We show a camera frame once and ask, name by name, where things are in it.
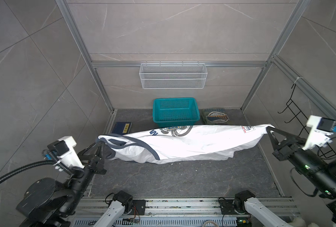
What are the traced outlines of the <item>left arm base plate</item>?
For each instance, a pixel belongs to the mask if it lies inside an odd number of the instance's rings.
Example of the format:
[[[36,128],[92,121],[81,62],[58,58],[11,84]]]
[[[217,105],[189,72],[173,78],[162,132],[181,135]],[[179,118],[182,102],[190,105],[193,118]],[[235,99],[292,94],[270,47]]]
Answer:
[[[132,207],[127,213],[128,215],[134,215],[134,211],[136,215],[144,215],[146,210],[146,200],[133,200]]]

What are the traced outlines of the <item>green tank top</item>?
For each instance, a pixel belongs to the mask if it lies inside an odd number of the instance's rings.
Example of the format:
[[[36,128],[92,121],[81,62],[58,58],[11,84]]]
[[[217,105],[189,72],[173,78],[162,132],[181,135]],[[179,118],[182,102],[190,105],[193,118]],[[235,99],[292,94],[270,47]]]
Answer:
[[[221,125],[229,121],[226,110],[223,108],[209,108],[201,111],[203,122],[208,125]]]

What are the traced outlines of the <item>white patterned tank top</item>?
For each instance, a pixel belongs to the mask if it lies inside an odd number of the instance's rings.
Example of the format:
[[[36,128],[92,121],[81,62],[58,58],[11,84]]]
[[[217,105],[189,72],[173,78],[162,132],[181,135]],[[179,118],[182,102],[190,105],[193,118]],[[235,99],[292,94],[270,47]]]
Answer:
[[[110,148],[108,159],[166,164],[179,161],[227,160],[236,151],[255,147],[268,125],[189,125],[127,135],[100,135]]]

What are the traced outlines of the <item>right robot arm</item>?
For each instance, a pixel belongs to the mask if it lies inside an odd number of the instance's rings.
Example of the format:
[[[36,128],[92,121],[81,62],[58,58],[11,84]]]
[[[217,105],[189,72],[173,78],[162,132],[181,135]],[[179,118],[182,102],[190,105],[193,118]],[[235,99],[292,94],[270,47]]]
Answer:
[[[310,142],[316,146],[329,141],[327,132],[312,132],[308,138],[302,139],[291,133],[273,128],[266,128],[272,143],[273,155],[279,161],[288,160],[301,175],[305,176],[315,187],[312,197],[318,193],[321,198],[332,199],[328,204],[331,210],[332,222],[336,227],[336,160],[326,163],[313,153],[309,147]],[[243,191],[235,195],[234,210],[238,214],[250,214],[266,227],[288,227],[289,224],[265,207],[250,191]]]

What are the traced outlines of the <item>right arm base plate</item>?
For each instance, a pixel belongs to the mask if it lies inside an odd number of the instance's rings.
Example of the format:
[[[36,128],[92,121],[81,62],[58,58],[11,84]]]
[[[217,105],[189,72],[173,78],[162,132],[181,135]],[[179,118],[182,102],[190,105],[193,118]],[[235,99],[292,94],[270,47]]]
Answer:
[[[236,214],[234,209],[234,200],[226,199],[224,197],[218,198],[219,207],[222,215],[234,215]]]

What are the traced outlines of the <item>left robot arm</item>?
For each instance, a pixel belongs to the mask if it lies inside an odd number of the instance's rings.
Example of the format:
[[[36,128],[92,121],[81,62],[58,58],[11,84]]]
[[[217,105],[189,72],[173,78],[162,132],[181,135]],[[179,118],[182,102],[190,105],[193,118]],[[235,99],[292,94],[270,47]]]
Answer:
[[[44,178],[33,183],[16,209],[26,219],[22,227],[70,227],[66,218],[75,214],[95,175],[104,175],[104,152],[112,153],[104,142],[97,142],[78,153],[85,165],[73,167],[66,182]]]

